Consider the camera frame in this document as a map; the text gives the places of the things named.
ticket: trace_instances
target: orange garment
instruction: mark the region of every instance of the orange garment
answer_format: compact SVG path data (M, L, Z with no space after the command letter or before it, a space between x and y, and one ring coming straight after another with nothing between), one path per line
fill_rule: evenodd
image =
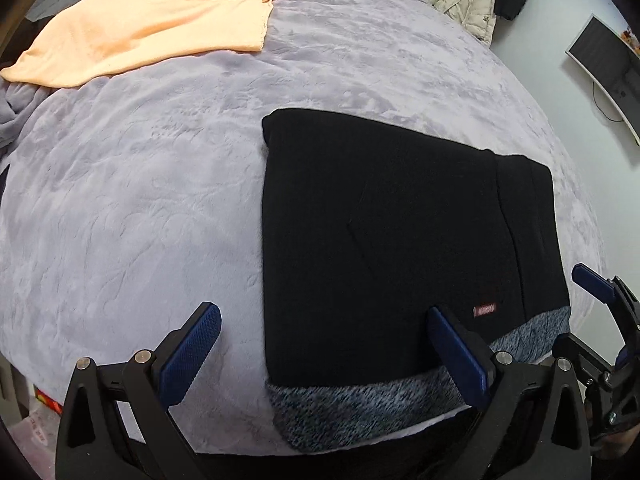
M259 52L272 0L82 0L55 16L0 75L71 88L209 50Z

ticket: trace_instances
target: bedspread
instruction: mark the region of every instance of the bedspread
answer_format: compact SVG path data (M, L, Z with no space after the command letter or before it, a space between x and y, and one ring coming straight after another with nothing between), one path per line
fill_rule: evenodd
M0 351L62 401L80 356L127 360L212 301L222 334L172 415L199 452L294 453L273 425L262 332L260 120L280 107L545 164L567 279L577 262L603 269L564 147L515 76L457 23L422 0L279 0L260 53L169 59L61 89L35 109L0 163L11 163ZM593 300L569 290L576 328ZM130 416L127 427L136 434Z

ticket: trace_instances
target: wall-mounted television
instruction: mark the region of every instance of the wall-mounted television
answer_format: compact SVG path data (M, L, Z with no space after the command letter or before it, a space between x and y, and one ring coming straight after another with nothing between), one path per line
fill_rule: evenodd
M609 97L640 145L640 57L595 16L566 52Z

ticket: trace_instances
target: blue textured pad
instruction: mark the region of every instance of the blue textured pad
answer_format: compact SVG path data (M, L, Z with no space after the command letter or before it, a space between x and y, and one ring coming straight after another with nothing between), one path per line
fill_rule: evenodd
M221 328L220 310L212 303L160 372L158 397L165 409L182 402Z
M571 279L602 303L613 303L616 299L613 285L585 264L577 264L574 267Z
M428 332L431 344L464 401L469 406L484 410L491 400L486 371L437 307L429 309Z

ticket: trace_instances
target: silver screw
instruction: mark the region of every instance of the silver screw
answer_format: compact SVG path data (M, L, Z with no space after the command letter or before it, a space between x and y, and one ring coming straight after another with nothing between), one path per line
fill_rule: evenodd
M149 350L141 350L134 357L137 363L143 364L151 359L151 352Z
M78 370L85 370L89 367L90 364L91 359L89 359L88 357L81 357L78 359L78 361L76 361L76 368Z
M509 352L500 351L495 355L495 360L498 361L501 365L510 365L513 363L513 357Z
M558 368L560 368L563 372L568 372L569 370L571 370L571 362L569 361L569 359L561 357L558 359L558 361L556 361L556 364L558 365Z

